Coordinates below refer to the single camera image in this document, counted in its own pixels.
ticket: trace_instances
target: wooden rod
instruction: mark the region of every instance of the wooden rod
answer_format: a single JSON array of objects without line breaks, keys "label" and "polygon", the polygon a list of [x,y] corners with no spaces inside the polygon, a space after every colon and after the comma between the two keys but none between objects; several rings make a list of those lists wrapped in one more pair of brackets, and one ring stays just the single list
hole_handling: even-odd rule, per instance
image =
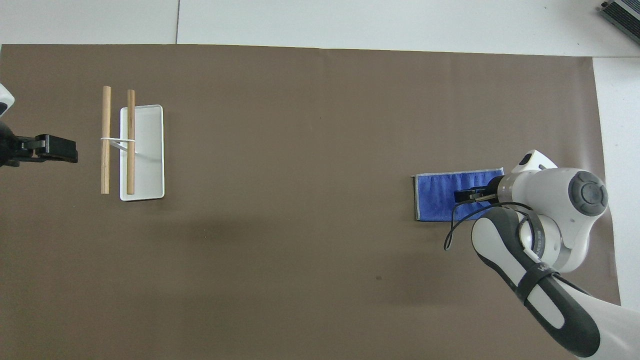
[{"label": "wooden rod", "polygon": [[[127,90],[127,138],[136,139],[136,92]],[[136,143],[127,143],[127,194],[135,193]]]},{"label": "wooden rod", "polygon": [[[111,137],[111,87],[102,87],[102,137]],[[100,182],[100,193],[109,193],[109,140],[102,140],[102,166],[100,167],[100,174],[102,181]]]}]

